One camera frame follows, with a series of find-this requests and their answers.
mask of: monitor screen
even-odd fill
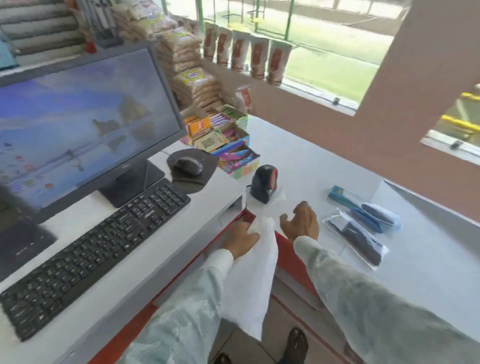
[[[180,130],[147,49],[0,88],[0,182],[45,208]]]

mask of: mouse pad wrist rest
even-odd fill
[[[195,177],[189,176],[182,171],[173,168],[173,164],[178,158],[192,157],[203,165],[202,172]],[[172,172],[172,184],[175,188],[182,190],[186,194],[194,194],[201,191],[207,182],[212,178],[218,165],[218,157],[200,150],[200,149],[182,149],[172,153],[167,158],[167,164]]]

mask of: space bar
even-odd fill
[[[72,287],[65,295],[62,296],[62,305],[66,307],[80,297],[87,289],[93,286],[100,278],[102,278],[117,262],[115,258],[109,258],[103,262],[97,269],[82,279],[78,284]]]

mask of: tiled floor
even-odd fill
[[[287,346],[287,337],[292,328],[300,327],[307,336],[309,350],[305,364],[344,364],[322,345],[294,317],[275,300],[270,305],[264,321],[262,342],[258,342],[235,328],[232,323],[223,321],[210,353],[213,362],[218,353],[226,353],[232,364],[274,364],[278,362]]]

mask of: black sandal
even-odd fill
[[[219,355],[216,356],[213,364],[232,364],[232,361],[227,354],[221,352]]]
[[[287,348],[283,354],[282,364],[303,364],[307,357],[308,341],[305,333],[293,328],[288,335]]]

